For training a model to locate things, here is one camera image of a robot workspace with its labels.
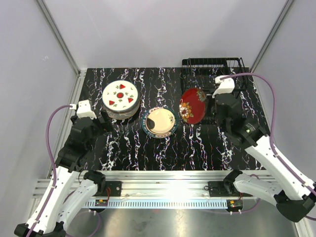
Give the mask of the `red floral plate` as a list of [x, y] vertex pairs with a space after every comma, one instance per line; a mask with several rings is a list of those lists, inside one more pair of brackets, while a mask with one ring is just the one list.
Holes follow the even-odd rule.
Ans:
[[200, 88], [190, 88], [180, 99], [179, 112], [181, 119], [188, 124], [197, 124], [205, 116], [206, 95]]

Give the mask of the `cream plate with black sprig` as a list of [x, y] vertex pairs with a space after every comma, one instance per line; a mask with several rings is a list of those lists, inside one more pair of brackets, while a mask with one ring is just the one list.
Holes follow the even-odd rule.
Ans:
[[149, 113], [145, 120], [146, 128], [153, 134], [165, 134], [175, 125], [175, 116], [170, 110], [159, 108]]

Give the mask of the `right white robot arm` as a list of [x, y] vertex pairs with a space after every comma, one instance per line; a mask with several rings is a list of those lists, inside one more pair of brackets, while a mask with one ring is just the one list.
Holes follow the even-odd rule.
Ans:
[[229, 196], [245, 193], [274, 205], [292, 222], [307, 217], [316, 204], [316, 184], [300, 172], [273, 144], [271, 137], [254, 119], [243, 117], [241, 101], [230, 93], [217, 94], [212, 108], [220, 131], [232, 144], [254, 157], [277, 181], [257, 179], [240, 170], [223, 180]]

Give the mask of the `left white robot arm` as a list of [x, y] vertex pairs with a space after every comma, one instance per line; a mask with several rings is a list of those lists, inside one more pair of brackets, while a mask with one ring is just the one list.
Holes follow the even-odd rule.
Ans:
[[106, 176], [99, 171], [89, 170], [79, 187], [69, 194], [97, 138], [114, 130], [106, 111], [101, 112], [100, 118], [83, 117], [77, 113], [71, 120], [73, 126], [53, 165], [49, 186], [33, 215], [26, 223], [16, 226], [14, 234], [18, 237], [66, 236], [70, 223], [85, 202], [94, 195], [101, 196], [109, 191]]

